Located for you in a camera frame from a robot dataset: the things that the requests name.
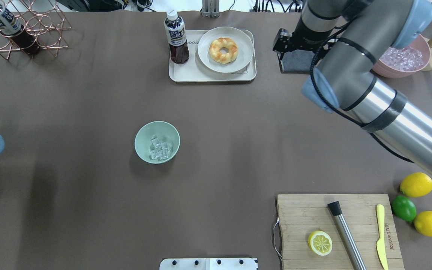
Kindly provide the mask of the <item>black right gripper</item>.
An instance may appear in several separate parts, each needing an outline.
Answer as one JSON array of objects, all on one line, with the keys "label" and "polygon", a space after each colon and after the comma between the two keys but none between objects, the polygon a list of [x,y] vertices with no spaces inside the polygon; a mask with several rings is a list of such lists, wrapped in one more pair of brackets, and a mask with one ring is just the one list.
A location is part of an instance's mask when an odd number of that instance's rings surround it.
[{"label": "black right gripper", "polygon": [[333,32],[333,29],[319,32],[310,28],[297,28],[289,33],[286,29],[280,28],[273,41],[272,51],[279,53],[279,60],[283,59],[285,53],[293,51],[310,51],[315,54],[323,42],[331,38],[331,34],[338,32]]}]

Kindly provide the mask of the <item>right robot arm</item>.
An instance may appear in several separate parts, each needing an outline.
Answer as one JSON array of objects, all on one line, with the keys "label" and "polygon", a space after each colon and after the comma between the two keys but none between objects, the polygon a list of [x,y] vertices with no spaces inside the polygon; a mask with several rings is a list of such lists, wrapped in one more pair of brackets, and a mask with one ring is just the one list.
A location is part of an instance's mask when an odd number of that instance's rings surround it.
[{"label": "right robot arm", "polygon": [[432,118],[371,72],[388,48],[407,47],[431,21],[428,0],[306,0],[295,30],[280,29],[273,51],[280,59],[299,51],[310,62],[305,97],[432,175]]}]

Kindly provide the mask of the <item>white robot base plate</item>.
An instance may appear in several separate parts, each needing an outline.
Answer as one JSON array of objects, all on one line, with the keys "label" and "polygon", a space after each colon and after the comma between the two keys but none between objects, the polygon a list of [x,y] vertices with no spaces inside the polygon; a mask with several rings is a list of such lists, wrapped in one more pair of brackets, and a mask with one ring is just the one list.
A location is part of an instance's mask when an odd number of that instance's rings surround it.
[{"label": "white robot base plate", "polygon": [[258,270],[256,258],[166,258],[160,270]]}]

